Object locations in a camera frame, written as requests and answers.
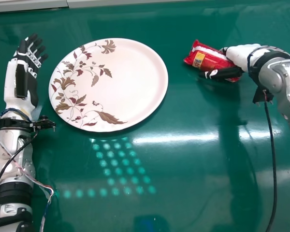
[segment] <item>black clamp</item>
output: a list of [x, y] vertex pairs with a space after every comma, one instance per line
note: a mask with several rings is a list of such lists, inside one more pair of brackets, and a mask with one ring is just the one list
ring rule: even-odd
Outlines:
[[28, 122], [24, 120], [18, 120], [13, 118], [3, 118], [0, 120], [0, 130], [24, 130], [27, 132], [35, 132], [53, 128], [55, 131], [56, 123], [48, 119], [47, 116], [40, 116], [36, 122]]

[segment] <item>red snack bag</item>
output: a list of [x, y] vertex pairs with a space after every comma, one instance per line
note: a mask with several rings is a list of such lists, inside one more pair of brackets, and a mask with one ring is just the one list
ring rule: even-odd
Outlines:
[[[184, 62], [203, 72], [236, 67], [222, 52], [202, 44], [198, 40], [194, 41], [192, 49], [184, 59]], [[236, 82], [239, 80], [239, 77], [228, 78], [226, 80]]]

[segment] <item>brown leaf design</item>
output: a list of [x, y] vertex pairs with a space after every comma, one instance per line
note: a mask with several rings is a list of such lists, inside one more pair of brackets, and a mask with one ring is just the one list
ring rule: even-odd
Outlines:
[[73, 104], [76, 103], [76, 99], [75, 98], [69, 98], [69, 99], [73, 102]]
[[92, 57], [92, 56], [91, 56], [91, 53], [89, 53], [89, 52], [86, 53], [85, 55], [86, 55], [87, 59], [89, 59], [90, 57]]
[[70, 77], [68, 77], [66, 80], [64, 78], [61, 78], [61, 80], [62, 80], [61, 88], [63, 90], [65, 90], [70, 85], [74, 85], [74, 86], [76, 85], [74, 80], [71, 79]]
[[57, 91], [57, 88], [56, 88], [56, 86], [54, 86], [53, 84], [51, 84], [51, 86], [52, 86], [52, 88], [53, 88], [54, 92], [56, 92], [56, 91]]
[[108, 113], [105, 113], [105, 112], [101, 112], [101, 111], [96, 111], [100, 116], [100, 118], [103, 120], [103, 121], [106, 121], [108, 123], [111, 123], [111, 124], [124, 124], [125, 122], [121, 122], [119, 121], [117, 118], [115, 118], [113, 115], [110, 115]]
[[54, 79], [54, 84], [55, 83], [59, 83], [61, 85], [61, 81], [59, 79], [57, 79], [57, 78]]
[[77, 76], [80, 76], [81, 74], [83, 74], [83, 70], [81, 70], [81, 69], [77, 69], [77, 70], [75, 70], [75, 71], [77, 71]]
[[111, 74], [111, 71], [109, 69], [104, 69], [104, 72], [105, 72], [106, 75], [108, 75], [109, 77], [113, 78], [112, 74]]
[[99, 80], [99, 76], [95, 75], [92, 79], [91, 87], [93, 87]]
[[60, 103], [59, 105], [56, 106], [56, 113], [57, 114], [62, 114], [62, 112], [59, 112], [59, 110], [68, 110], [71, 106], [66, 104], [66, 103]]
[[68, 73], [68, 72], [72, 72], [70, 69], [65, 69], [65, 70], [63, 70], [63, 75], [65, 75], [66, 73]]
[[86, 95], [87, 95], [87, 94], [85, 94], [85, 95], [82, 96], [81, 98], [77, 99], [77, 101], [76, 101], [75, 104], [79, 104], [79, 103], [81, 103], [81, 102], [86, 98]]
[[106, 41], [106, 45], [102, 45], [102, 47], [104, 48], [104, 51], [102, 51], [103, 54], [109, 54], [110, 52], [114, 52], [115, 51], [115, 44], [113, 40], [105, 40]]
[[82, 52], [85, 51], [85, 46], [84, 45], [80, 46], [79, 48], [82, 50]]
[[86, 124], [84, 124], [84, 126], [90, 126], [90, 127], [92, 127], [92, 126], [94, 126], [96, 124], [97, 124], [97, 122], [92, 122], [92, 123], [86, 123]]
[[68, 69], [70, 69], [70, 70], [73, 70], [74, 69], [74, 65], [71, 64], [70, 62], [63, 61], [62, 63], [64, 63]]

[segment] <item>plate rim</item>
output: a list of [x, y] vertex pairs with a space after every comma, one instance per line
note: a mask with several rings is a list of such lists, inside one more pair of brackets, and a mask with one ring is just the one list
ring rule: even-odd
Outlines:
[[[131, 43], [135, 43], [135, 44], [138, 44], [140, 46], [143, 46], [145, 47], [146, 49], [148, 49], [151, 54], [153, 54], [154, 56], [156, 56], [156, 58], [159, 60], [159, 62], [161, 63], [161, 70], [163, 71], [163, 77], [165, 78], [165, 84], [162, 86], [161, 89], [159, 89], [160, 91], [160, 94], [159, 94], [159, 97], [158, 97], [158, 100], [153, 104], [154, 106], [151, 107], [150, 109], [151, 110], [148, 110], [148, 111], [145, 111], [144, 114], [142, 114], [141, 117], [139, 117], [137, 120], [134, 120], [133, 123], [128, 123], [128, 124], [121, 124], [120, 127], [121, 128], [108, 128], [108, 130], [93, 130], [95, 127], [88, 127], [89, 130], [87, 130], [86, 128], [79, 128], [73, 124], [70, 124], [69, 122], [67, 122], [62, 116], [60, 116], [59, 114], [56, 113], [56, 115], [58, 115], [65, 123], [75, 127], [75, 128], [78, 128], [80, 130], [83, 130], [83, 131], [89, 131], [89, 132], [114, 132], [114, 131], [121, 131], [121, 130], [124, 130], [124, 129], [127, 129], [127, 128], [130, 128], [130, 127], [133, 127], [137, 124], [139, 124], [140, 122], [144, 121], [146, 118], [148, 118], [151, 114], [153, 114], [160, 106], [160, 104], [162, 103], [163, 99], [165, 98], [166, 96], [166, 92], [167, 92], [167, 89], [168, 89], [168, 85], [169, 85], [169, 75], [168, 75], [168, 70], [167, 70], [167, 67], [163, 61], [163, 59], [161, 58], [161, 56], [154, 50], [152, 49], [151, 47], [149, 47], [148, 45], [144, 44], [144, 43], [141, 43], [139, 41], [136, 41], [136, 40], [132, 40], [132, 39], [127, 39], [127, 38], [117, 38], [117, 37], [113, 37], [113, 38], [104, 38], [104, 39], [99, 39], [99, 40], [94, 40], [94, 41], [91, 41], [91, 42], [88, 42], [88, 43], [85, 43], [83, 44], [83, 46], [86, 46], [87, 44], [90, 44], [90, 43], [97, 43], [99, 41], [105, 41], [105, 40], [122, 40], [122, 41], [128, 41], [128, 42], [131, 42]], [[50, 91], [52, 90], [51, 88], [51, 83], [52, 83], [52, 76], [54, 75], [54, 73], [56, 72], [56, 68], [58, 67], [58, 65], [68, 56], [70, 56], [70, 54], [72, 54], [76, 49], [78, 49], [79, 47], [75, 48], [74, 50], [72, 50], [71, 52], [69, 52], [63, 59], [60, 60], [60, 62], [55, 66], [54, 68], [54, 71], [53, 73], [51, 74], [51, 77], [50, 77], [50, 80], [49, 80], [49, 84], [48, 84], [48, 97], [49, 97], [49, 101], [52, 105], [52, 108], [53, 110], [54, 107], [53, 107], [53, 104], [51, 102], [51, 93]]]

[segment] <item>robotic arm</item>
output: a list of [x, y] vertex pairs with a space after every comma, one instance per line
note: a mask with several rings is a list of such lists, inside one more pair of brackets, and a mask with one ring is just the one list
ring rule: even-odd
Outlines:
[[253, 102], [271, 101], [275, 96], [290, 126], [290, 54], [260, 44], [225, 47], [222, 52], [257, 84]]
[[0, 232], [32, 232], [31, 197], [35, 178], [31, 133], [55, 128], [42, 116], [32, 121], [38, 104], [36, 77], [47, 54], [36, 34], [22, 40], [8, 62], [0, 114]]

